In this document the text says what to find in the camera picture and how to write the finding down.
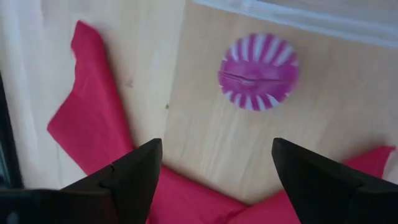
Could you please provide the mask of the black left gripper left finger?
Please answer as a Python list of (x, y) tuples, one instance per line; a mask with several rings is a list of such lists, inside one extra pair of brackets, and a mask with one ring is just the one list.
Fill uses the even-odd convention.
[(88, 196), (76, 224), (145, 224), (159, 181), (162, 140), (155, 138), (65, 187)]

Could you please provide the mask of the red cloth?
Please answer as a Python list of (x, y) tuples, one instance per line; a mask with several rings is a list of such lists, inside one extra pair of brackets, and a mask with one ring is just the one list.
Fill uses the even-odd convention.
[[(71, 48), (76, 59), (73, 88), (47, 129), (87, 177), (137, 148), (132, 143), (101, 35), (78, 21)], [(393, 147), (379, 147), (339, 163), (386, 180), (384, 174), (394, 152)], [(57, 213), (57, 223), (76, 224), (74, 220), (82, 207), (78, 202), (88, 198), (77, 195), (66, 199)], [(261, 202), (246, 205), (161, 164), (145, 224), (301, 222), (284, 188)]]

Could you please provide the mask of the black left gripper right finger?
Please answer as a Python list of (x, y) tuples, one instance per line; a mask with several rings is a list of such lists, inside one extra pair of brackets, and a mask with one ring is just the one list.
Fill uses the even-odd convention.
[(272, 158), (301, 224), (398, 224), (398, 185), (283, 138)]

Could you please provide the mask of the purple white onion toy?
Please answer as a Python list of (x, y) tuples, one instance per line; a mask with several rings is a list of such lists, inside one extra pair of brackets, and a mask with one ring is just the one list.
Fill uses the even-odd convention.
[(221, 91), (244, 110), (265, 111), (282, 103), (299, 79), (294, 48), (271, 33), (252, 33), (229, 47), (218, 71)]

